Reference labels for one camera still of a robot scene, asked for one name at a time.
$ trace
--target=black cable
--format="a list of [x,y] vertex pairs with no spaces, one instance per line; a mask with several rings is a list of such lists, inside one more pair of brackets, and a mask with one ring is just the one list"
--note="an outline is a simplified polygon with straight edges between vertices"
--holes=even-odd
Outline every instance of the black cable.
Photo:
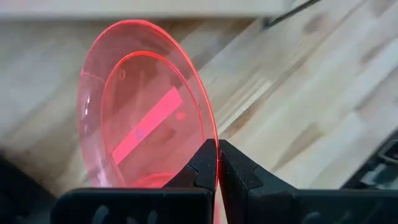
[[314,5],[315,3],[320,2],[320,1],[321,1],[321,0],[309,0],[309,1],[307,1],[306,3],[303,3],[303,4],[299,5],[299,6],[296,7],[295,9],[293,9],[293,10],[291,10],[290,12],[287,12],[287,13],[285,13],[285,14],[283,14],[283,15],[277,17],[277,18],[274,19],[274,20],[271,20],[271,21],[270,21],[270,20],[267,20],[267,19],[266,19],[266,20],[264,21],[264,26],[265,26],[266,28],[270,28],[270,27],[272,27],[272,26],[274,26],[274,25],[276,25],[276,24],[278,24],[278,23],[284,21],[284,20],[287,19],[287,18],[292,17],[292,16],[295,15],[296,13],[301,12],[302,10],[304,10],[304,9],[306,9],[306,8],[312,6],[312,5]]

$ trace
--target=wooden floor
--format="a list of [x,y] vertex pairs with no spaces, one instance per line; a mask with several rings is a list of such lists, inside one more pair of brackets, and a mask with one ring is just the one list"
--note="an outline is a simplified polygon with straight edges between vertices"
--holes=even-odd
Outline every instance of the wooden floor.
[[[112,22],[0,24],[1,153],[55,195],[88,185],[79,70]],[[335,189],[398,126],[398,2],[322,0],[261,19],[160,21],[187,51],[218,132],[298,188]]]

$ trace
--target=transparent plastic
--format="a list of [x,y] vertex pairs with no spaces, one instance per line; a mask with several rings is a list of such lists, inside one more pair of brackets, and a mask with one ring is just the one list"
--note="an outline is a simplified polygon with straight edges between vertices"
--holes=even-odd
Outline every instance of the transparent plastic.
[[80,75],[78,132],[94,187],[162,187],[206,139],[218,143],[197,71],[150,22],[107,28]]

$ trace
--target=light wood surface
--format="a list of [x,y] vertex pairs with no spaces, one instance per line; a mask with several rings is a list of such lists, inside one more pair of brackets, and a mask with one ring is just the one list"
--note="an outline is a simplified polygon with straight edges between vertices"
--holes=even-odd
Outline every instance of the light wood surface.
[[2,0],[0,18],[278,16],[294,0]]
[[[79,70],[112,22],[0,24],[2,154],[55,195],[89,185]],[[260,19],[160,21],[205,84],[221,139],[298,188],[336,189],[398,126],[398,2],[323,0]]]

